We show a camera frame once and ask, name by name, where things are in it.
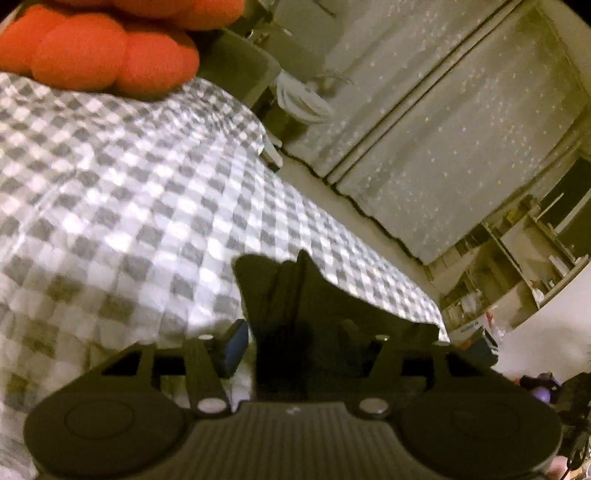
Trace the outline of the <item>purple ball toy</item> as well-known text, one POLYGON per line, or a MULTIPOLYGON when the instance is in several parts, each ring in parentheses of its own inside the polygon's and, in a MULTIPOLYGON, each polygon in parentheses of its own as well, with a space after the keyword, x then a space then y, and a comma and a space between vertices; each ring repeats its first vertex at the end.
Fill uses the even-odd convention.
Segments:
POLYGON ((518 385, 546 404, 554 404, 560 394, 562 384, 551 372, 541 373, 536 377, 522 376, 518 385))

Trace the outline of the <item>dark green sofa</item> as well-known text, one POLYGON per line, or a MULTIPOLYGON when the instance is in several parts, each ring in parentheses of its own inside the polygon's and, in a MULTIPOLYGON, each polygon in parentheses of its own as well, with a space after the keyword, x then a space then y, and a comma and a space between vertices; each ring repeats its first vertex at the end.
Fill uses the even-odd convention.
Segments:
POLYGON ((221 29, 193 32, 204 78, 251 108, 280 75, 280 63, 235 32, 221 29))

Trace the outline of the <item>orange flower cushion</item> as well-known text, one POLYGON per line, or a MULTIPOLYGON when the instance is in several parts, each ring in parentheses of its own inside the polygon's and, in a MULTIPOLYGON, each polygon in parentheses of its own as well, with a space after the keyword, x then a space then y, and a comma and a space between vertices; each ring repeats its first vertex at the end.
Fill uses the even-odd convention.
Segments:
POLYGON ((242 0, 39 1, 1 35, 1 69, 48 87, 158 98, 199 68, 190 33, 228 27, 242 0))

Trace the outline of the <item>wooden shelf unit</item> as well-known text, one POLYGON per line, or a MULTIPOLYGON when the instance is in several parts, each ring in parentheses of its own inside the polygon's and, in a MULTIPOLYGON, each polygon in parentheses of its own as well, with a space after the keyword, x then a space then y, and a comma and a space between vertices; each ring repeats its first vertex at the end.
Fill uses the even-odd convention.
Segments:
POLYGON ((550 187, 477 225, 430 263, 448 332, 478 323, 499 338, 553 300, 590 263, 590 157, 550 187))

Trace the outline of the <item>grey white checkered quilt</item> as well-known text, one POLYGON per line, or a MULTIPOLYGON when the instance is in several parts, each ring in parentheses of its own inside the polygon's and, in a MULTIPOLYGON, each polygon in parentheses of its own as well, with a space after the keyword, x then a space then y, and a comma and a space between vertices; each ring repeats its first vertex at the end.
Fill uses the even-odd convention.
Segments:
POLYGON ((128 345, 242 316, 236 256, 308 251, 325 277, 441 325, 395 265, 263 163, 259 119, 195 78, 155 102, 1 77, 1 475, 36 475, 29 411, 128 345))

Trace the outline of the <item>grey white office chair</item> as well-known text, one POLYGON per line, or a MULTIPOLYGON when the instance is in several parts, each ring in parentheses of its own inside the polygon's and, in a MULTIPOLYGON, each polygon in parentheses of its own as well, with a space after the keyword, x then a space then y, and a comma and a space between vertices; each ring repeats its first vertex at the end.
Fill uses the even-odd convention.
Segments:
POLYGON ((349 1, 259 1, 259 18, 250 39, 280 63, 280 74, 259 101, 263 123, 287 156, 312 165, 308 147, 297 145, 305 134, 324 131, 335 120, 331 89, 346 83, 329 54, 346 31, 349 1))

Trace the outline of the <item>black garment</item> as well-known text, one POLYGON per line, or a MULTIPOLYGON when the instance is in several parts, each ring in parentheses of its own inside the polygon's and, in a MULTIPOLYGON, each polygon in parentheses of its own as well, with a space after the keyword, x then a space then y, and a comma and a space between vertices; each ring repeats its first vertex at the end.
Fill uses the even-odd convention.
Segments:
POLYGON ((259 400, 343 397, 369 376, 379 336, 403 347, 428 347, 439 338, 434 324, 403 319, 336 287, 307 251, 283 262, 245 254, 232 270, 256 341, 259 400))

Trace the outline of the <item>dark waste bin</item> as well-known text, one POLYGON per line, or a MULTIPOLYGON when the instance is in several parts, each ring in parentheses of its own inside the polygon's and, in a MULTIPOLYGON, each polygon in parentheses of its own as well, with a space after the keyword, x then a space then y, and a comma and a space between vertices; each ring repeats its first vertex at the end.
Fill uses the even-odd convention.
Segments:
POLYGON ((484 328, 463 340, 459 344, 459 349, 468 361, 481 369, 492 368, 499 359, 499 345, 484 328))

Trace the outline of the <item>grey star curtain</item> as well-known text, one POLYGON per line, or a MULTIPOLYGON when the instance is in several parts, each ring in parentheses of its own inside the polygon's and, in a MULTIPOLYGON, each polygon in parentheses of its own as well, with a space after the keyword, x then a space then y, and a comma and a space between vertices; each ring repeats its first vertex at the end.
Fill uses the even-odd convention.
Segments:
POLYGON ((284 141, 430 263, 575 150, 590 98, 537 1, 339 1, 334 117, 284 141))

